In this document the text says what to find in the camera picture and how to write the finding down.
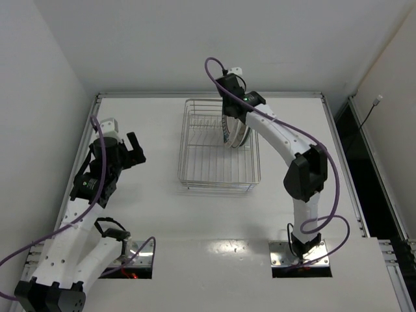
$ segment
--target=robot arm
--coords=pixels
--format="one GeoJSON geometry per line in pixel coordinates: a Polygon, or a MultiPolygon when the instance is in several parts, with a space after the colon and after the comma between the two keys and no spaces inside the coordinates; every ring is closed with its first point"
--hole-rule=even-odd
{"type": "Polygon", "coordinates": [[[100,139],[95,140],[75,176],[70,200],[60,225],[60,228],[70,227],[55,236],[31,280],[19,281],[16,286],[14,294],[26,311],[82,311],[92,284],[109,263],[125,255],[130,233],[109,228],[103,233],[98,245],[84,259],[80,259],[86,239],[116,190],[116,182],[122,170],[146,161],[134,133],[127,134],[133,147],[131,151],[127,150],[124,141],[118,137],[118,125],[114,118],[103,120],[100,128],[104,136],[107,161],[102,158],[100,139]],[[76,222],[98,194],[104,163],[104,186],[99,200],[76,222]],[[88,165],[90,171],[84,173],[88,165]]]}
{"type": "MultiPolygon", "coordinates": [[[[231,73],[224,73],[224,76],[216,81],[250,106],[277,118],[265,99],[257,92],[245,93],[244,89],[239,86],[237,76],[233,73],[235,71],[232,69],[231,73]]],[[[238,118],[242,123],[256,130],[282,156],[289,167],[283,184],[293,198],[293,252],[302,259],[304,254],[320,242],[320,233],[305,234],[302,233],[300,227],[306,220],[318,218],[320,191],[324,188],[324,182],[328,178],[327,157],[319,146],[314,146],[290,129],[245,109],[222,90],[218,89],[218,91],[223,99],[223,114],[238,118]]],[[[317,221],[309,222],[305,225],[304,231],[316,227],[317,221]]]]}

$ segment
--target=metal mounting plate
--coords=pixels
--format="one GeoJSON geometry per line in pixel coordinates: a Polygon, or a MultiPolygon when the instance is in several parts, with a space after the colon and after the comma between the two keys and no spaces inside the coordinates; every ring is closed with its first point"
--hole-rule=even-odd
{"type": "MultiPolygon", "coordinates": [[[[118,258],[114,260],[108,268],[116,268],[122,264],[122,261],[126,258],[129,259],[137,252],[139,247],[144,243],[144,240],[134,240],[131,242],[131,246],[128,250],[126,250],[126,256],[123,258],[118,258]]],[[[145,245],[143,250],[138,253],[138,256],[135,257],[126,268],[150,268],[151,266],[151,258],[153,257],[153,242],[150,241],[145,245]]]]}
{"type": "MultiPolygon", "coordinates": [[[[289,243],[286,240],[270,241],[268,243],[268,247],[270,249],[270,263],[272,268],[285,268],[298,264],[298,258],[291,253],[289,249],[289,243]]],[[[324,241],[322,241],[318,246],[313,247],[307,254],[304,254],[304,261],[314,260],[316,258],[322,257],[323,255],[326,255],[327,253],[328,251],[326,249],[326,244],[324,241]]],[[[308,267],[329,268],[330,259],[328,256],[326,256],[320,261],[308,265],[308,267]]]]}

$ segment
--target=white tabletop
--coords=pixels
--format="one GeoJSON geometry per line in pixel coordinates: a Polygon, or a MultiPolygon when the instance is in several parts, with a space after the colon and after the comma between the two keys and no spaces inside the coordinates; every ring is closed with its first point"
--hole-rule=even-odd
{"type": "MultiPolygon", "coordinates": [[[[341,176],[338,213],[351,239],[330,257],[332,278],[272,278],[267,240],[285,239],[293,203],[283,188],[287,167],[260,139],[262,180],[247,194],[200,194],[177,178],[184,98],[103,99],[98,118],[115,117],[120,134],[134,131],[145,164],[122,172],[105,213],[134,239],[154,235],[151,280],[98,280],[84,311],[400,311],[376,239],[364,239],[328,121],[319,98],[267,99],[278,117],[310,132],[328,147],[341,176]],[[217,248],[247,239],[245,250],[217,248]]],[[[329,171],[320,215],[329,213],[334,179],[329,171]]],[[[322,231],[329,249],[345,235],[334,220],[322,231]]]]}
{"type": "MultiPolygon", "coordinates": [[[[287,166],[280,155],[260,138],[261,182],[247,194],[201,194],[182,187],[177,178],[183,98],[103,99],[100,120],[115,117],[120,134],[134,131],[147,161],[122,172],[117,191],[105,213],[143,239],[150,235],[169,239],[284,239],[293,221],[293,201],[283,187],[287,166]]],[[[335,144],[319,98],[267,99],[278,118],[319,138],[329,149],[341,176],[338,213],[360,237],[335,144]]],[[[320,215],[332,208],[333,172],[321,194],[320,215]]],[[[345,226],[334,220],[322,231],[324,238],[344,237],[345,226]]]]}

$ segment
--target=dish rack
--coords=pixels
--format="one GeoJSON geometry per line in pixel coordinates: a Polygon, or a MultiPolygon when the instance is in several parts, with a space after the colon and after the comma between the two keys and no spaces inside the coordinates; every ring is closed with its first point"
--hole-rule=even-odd
{"type": "Polygon", "coordinates": [[[188,189],[247,192],[261,179],[259,138],[255,131],[239,148],[226,148],[222,100],[185,102],[178,178],[188,189]]]}

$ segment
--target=purple cable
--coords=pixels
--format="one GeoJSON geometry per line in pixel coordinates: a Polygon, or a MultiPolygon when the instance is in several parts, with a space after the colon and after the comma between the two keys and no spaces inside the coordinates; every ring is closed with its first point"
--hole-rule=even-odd
{"type": "Polygon", "coordinates": [[[142,251],[142,249],[145,247],[145,245],[147,245],[147,243],[149,241],[153,240],[153,255],[151,257],[151,264],[150,264],[150,269],[153,271],[153,262],[155,260],[155,251],[156,251],[156,238],[154,236],[149,237],[148,239],[146,239],[146,241],[140,246],[140,248],[135,252],[135,254],[133,256],[131,256],[125,263],[123,263],[120,266],[117,266],[116,268],[106,271],[104,273],[102,273],[101,277],[103,276],[107,276],[111,273],[114,273],[120,269],[122,269],[123,267],[125,267],[126,265],[128,265],[131,261],[133,261],[133,259],[135,257],[137,257],[138,253],[142,251]]]}
{"type": "MultiPolygon", "coordinates": [[[[102,192],[103,187],[104,187],[105,168],[107,167],[107,155],[105,154],[104,135],[103,135],[103,131],[101,130],[101,127],[99,126],[99,121],[97,120],[97,118],[95,116],[91,116],[91,122],[92,122],[93,126],[95,126],[98,130],[99,142],[101,144],[101,154],[102,154],[102,157],[103,157],[103,162],[102,162],[103,164],[101,166],[101,179],[99,180],[99,185],[98,185],[98,190],[97,190],[96,197],[91,202],[90,206],[82,214],[80,214],[80,216],[78,218],[76,218],[74,221],[72,221],[71,224],[66,224],[65,226],[60,227],[56,231],[31,242],[30,244],[20,248],[19,250],[16,250],[14,253],[11,253],[10,255],[8,255],[7,257],[5,257],[3,260],[0,261],[0,267],[3,264],[5,264],[7,261],[12,259],[14,256],[20,254],[21,252],[24,252],[25,250],[28,250],[30,247],[32,247],[34,245],[37,245],[40,242],[43,242],[47,239],[50,239],[51,237],[55,236],[56,234],[62,233],[66,229],[70,228],[73,224],[76,224],[78,221],[80,221],[80,219],[84,218],[86,216],[86,214],[89,213],[91,211],[91,209],[95,206],[95,204],[98,202],[99,197],[101,196],[101,192],[102,192]]],[[[1,292],[1,291],[0,291],[0,297],[2,297],[4,299],[7,299],[7,300],[17,301],[16,297],[9,296],[9,295],[1,292]]]]}
{"type": "MultiPolygon", "coordinates": [[[[254,112],[256,112],[256,113],[258,113],[260,116],[262,116],[262,117],[264,117],[264,118],[266,118],[266,119],[269,119],[269,120],[271,120],[272,122],[276,122],[277,124],[280,124],[280,125],[283,125],[283,126],[285,126],[285,127],[287,127],[287,128],[289,128],[289,129],[292,129],[292,130],[294,130],[294,131],[296,131],[296,132],[298,132],[298,133],[300,133],[301,135],[304,135],[305,137],[307,137],[307,138],[309,138],[309,139],[311,139],[313,142],[315,142],[319,147],[321,147],[323,150],[324,150],[324,153],[325,153],[325,155],[327,156],[327,158],[328,158],[328,160],[329,160],[329,162],[330,162],[330,164],[331,164],[331,167],[332,167],[332,170],[333,170],[333,174],[334,174],[334,176],[335,176],[335,199],[334,199],[334,201],[333,201],[333,206],[332,206],[332,210],[331,210],[331,212],[330,212],[330,214],[328,215],[328,216],[323,216],[323,217],[320,217],[318,220],[325,220],[325,221],[323,221],[323,223],[321,224],[321,225],[319,225],[319,226],[317,226],[315,229],[310,229],[309,231],[306,231],[306,230],[304,230],[304,227],[305,227],[305,225],[306,224],[308,224],[308,223],[310,223],[310,222],[314,222],[315,221],[315,219],[309,219],[309,220],[306,220],[305,222],[303,222],[301,225],[300,225],[300,231],[303,233],[303,234],[312,234],[312,233],[316,233],[316,232],[319,232],[321,229],[323,229],[323,228],[325,228],[327,225],[328,225],[328,223],[330,223],[331,222],[331,220],[335,217],[335,213],[337,212],[337,208],[338,208],[338,203],[339,203],[339,193],[340,193],[340,185],[339,185],[339,174],[338,174],[338,170],[337,170],[337,167],[336,167],[336,165],[335,165],[335,161],[333,160],[333,158],[332,158],[332,156],[330,155],[330,153],[328,152],[328,150],[326,149],[326,146],[323,144],[323,143],[321,143],[317,138],[315,138],[313,135],[310,135],[309,133],[307,133],[307,132],[305,132],[305,131],[303,131],[303,130],[301,130],[301,129],[299,129],[299,128],[297,128],[297,127],[295,127],[295,126],[293,126],[293,125],[290,125],[290,124],[288,124],[288,123],[285,123],[285,122],[283,122],[283,121],[281,121],[281,120],[277,120],[277,119],[275,119],[275,118],[273,118],[272,116],[269,116],[268,114],[266,114],[265,112],[262,112],[262,111],[260,111],[260,110],[258,110],[257,108],[255,108],[255,107],[252,107],[251,105],[249,105],[249,104],[247,104],[246,102],[244,102],[242,99],[240,99],[240,98],[238,98],[237,96],[235,96],[234,94],[232,94],[231,92],[229,92],[227,89],[225,89],[221,84],[219,84],[216,80],[215,80],[215,78],[211,75],[211,73],[209,72],[209,69],[208,69],[208,63],[209,63],[209,61],[210,60],[213,60],[213,61],[215,61],[217,64],[219,64],[220,66],[221,66],[221,69],[222,70],[226,70],[225,69],[225,67],[224,67],[224,65],[217,59],[217,58],[214,58],[214,57],[209,57],[209,58],[207,58],[206,60],[205,60],[205,72],[207,73],[207,75],[208,75],[208,77],[210,78],[210,80],[212,80],[212,82],[215,84],[215,86],[218,88],[218,89],[220,89],[221,91],[223,91],[225,94],[227,94],[230,98],[232,98],[232,99],[234,99],[235,101],[237,101],[237,102],[239,102],[239,104],[240,105],[242,105],[243,107],[245,107],[245,108],[247,108],[249,111],[254,111],[254,112]]],[[[350,226],[349,226],[349,224],[348,224],[348,221],[344,218],[344,217],[342,217],[342,216],[338,216],[339,218],[342,218],[346,223],[347,223],[347,228],[348,228],[348,235],[347,235],[347,237],[346,237],[346,239],[338,246],[338,247],[336,247],[332,252],[330,252],[330,253],[328,253],[328,255],[329,254],[332,254],[334,251],[337,251],[339,248],[341,248],[344,244],[345,244],[345,242],[346,242],[346,240],[348,239],[348,237],[349,237],[349,228],[350,228],[350,226]]]]}

